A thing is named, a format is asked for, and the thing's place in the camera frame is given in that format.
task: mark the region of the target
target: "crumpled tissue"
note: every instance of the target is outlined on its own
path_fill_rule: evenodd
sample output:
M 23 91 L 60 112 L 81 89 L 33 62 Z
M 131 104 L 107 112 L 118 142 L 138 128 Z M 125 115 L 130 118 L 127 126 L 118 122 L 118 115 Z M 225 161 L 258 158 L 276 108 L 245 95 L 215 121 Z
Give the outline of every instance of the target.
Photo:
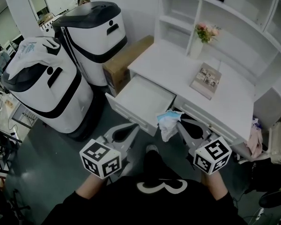
M 157 116 L 159 128 L 161 130 L 161 137 L 164 142 L 167 142 L 178 132 L 176 125 L 178 121 L 181 121 L 182 114 L 184 114 L 184 112 L 168 110 L 165 113 Z

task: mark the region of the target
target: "white robot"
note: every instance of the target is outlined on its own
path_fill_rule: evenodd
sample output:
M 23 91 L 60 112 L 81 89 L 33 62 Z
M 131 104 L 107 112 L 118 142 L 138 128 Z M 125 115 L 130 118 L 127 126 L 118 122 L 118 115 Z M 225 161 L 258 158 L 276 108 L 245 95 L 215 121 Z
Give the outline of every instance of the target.
M 40 120 L 73 139 L 83 140 L 100 118 L 101 100 L 60 42 L 53 37 L 46 39 L 59 46 L 45 47 L 62 63 L 55 67 L 36 63 L 9 79 L 11 62 L 2 75 L 2 84 Z
M 106 86 L 102 64 L 127 44 L 121 9 L 113 2 L 89 2 L 67 12 L 52 26 L 87 82 Z

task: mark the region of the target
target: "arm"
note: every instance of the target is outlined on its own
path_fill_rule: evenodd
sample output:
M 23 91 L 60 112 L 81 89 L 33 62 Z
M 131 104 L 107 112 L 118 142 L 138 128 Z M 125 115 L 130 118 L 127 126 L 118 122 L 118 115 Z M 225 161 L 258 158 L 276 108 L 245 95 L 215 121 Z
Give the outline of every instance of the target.
M 238 210 L 234 207 L 233 199 L 228 192 L 225 183 L 219 171 L 211 175 L 202 172 L 201 183 L 205 185 L 214 199 L 217 201 L 217 216 L 224 224 L 245 225 L 247 224 L 240 216 Z
M 219 171 L 216 171 L 211 175 L 202 172 L 201 183 L 208 188 L 217 201 L 228 194 L 228 190 Z
M 42 225 L 77 224 L 77 214 L 91 210 L 94 205 L 89 199 L 105 186 L 106 181 L 91 174 L 76 192 L 67 197 L 62 204 L 53 208 Z
M 107 180 L 102 180 L 91 174 L 84 183 L 76 190 L 76 194 L 80 197 L 91 199 L 100 189 L 106 185 Z

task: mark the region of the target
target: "open drawer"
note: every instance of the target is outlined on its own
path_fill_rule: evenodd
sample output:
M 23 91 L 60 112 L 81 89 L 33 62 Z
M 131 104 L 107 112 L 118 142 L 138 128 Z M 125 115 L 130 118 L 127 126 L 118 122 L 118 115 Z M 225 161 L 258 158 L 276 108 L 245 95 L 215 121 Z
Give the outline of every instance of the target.
M 136 75 L 114 98 L 105 94 L 112 109 L 141 129 L 154 136 L 158 121 L 156 115 L 168 110 L 175 95 Z
M 216 134 L 222 136 L 229 143 L 234 143 L 238 137 L 234 135 L 227 127 L 219 124 L 208 118 L 201 111 L 195 109 L 191 104 L 188 104 L 183 98 L 177 96 L 174 102 L 174 107 L 185 112 L 187 115 L 191 116 L 195 120 L 205 124 L 210 130 L 214 131 Z

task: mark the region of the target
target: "photo book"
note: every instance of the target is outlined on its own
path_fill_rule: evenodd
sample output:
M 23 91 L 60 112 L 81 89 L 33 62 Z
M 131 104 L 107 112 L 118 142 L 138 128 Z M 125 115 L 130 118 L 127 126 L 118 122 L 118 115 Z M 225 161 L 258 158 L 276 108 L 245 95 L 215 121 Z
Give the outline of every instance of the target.
M 211 100 L 215 94 L 221 76 L 222 74 L 219 71 L 203 63 L 191 84 L 191 88 Z

